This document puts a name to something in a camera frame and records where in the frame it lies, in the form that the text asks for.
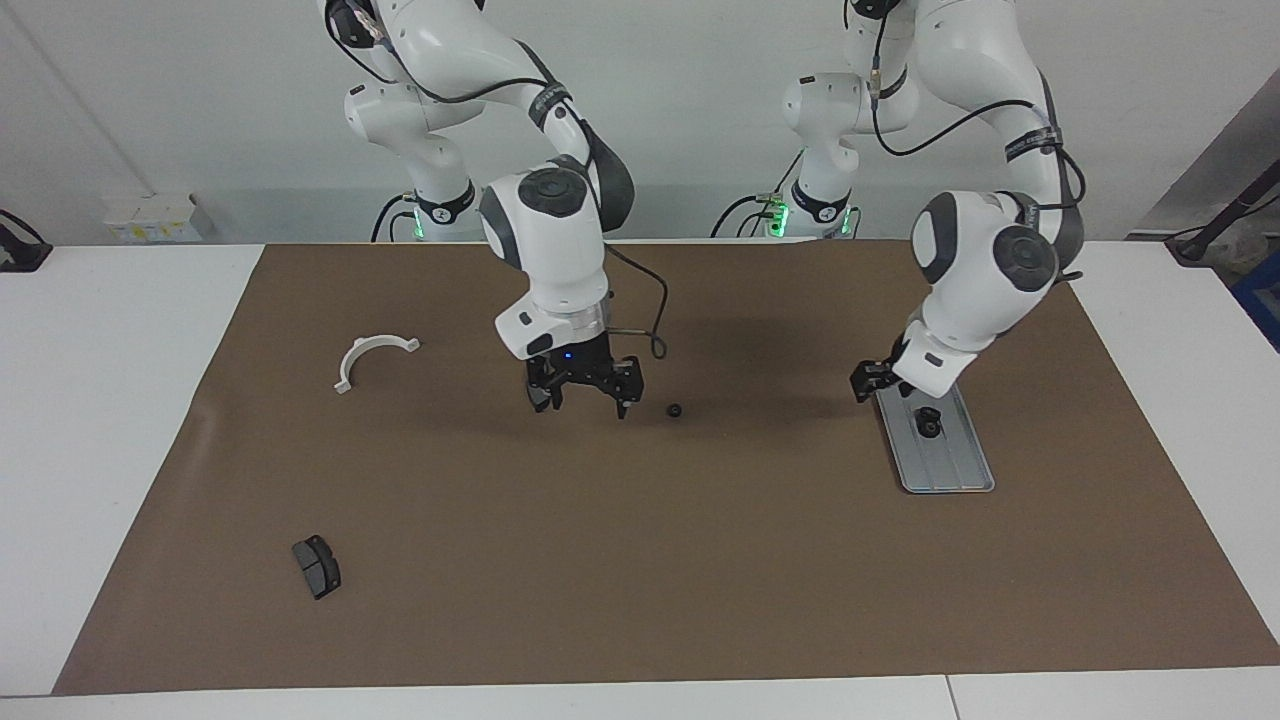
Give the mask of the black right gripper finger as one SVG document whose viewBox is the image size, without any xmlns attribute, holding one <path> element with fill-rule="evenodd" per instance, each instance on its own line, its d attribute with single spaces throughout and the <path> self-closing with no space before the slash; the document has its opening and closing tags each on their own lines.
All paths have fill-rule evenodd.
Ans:
<svg viewBox="0 0 1280 720">
<path fill-rule="evenodd" d="M 563 404 L 564 378 L 545 356 L 527 360 L 527 400 L 535 413 L 559 410 Z"/>
<path fill-rule="evenodd" d="M 616 416 L 625 419 L 628 410 L 643 400 L 643 366 L 639 357 L 622 357 L 612 363 L 600 379 L 600 392 L 614 401 Z"/>
</svg>

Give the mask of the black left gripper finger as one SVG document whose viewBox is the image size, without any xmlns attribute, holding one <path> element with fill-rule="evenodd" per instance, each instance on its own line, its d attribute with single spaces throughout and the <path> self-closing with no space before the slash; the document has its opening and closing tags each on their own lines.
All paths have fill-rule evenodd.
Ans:
<svg viewBox="0 0 1280 720">
<path fill-rule="evenodd" d="M 893 369 L 884 361 L 859 363 L 851 374 L 851 389 L 859 404 L 870 400 L 877 392 L 893 386 Z"/>
</svg>

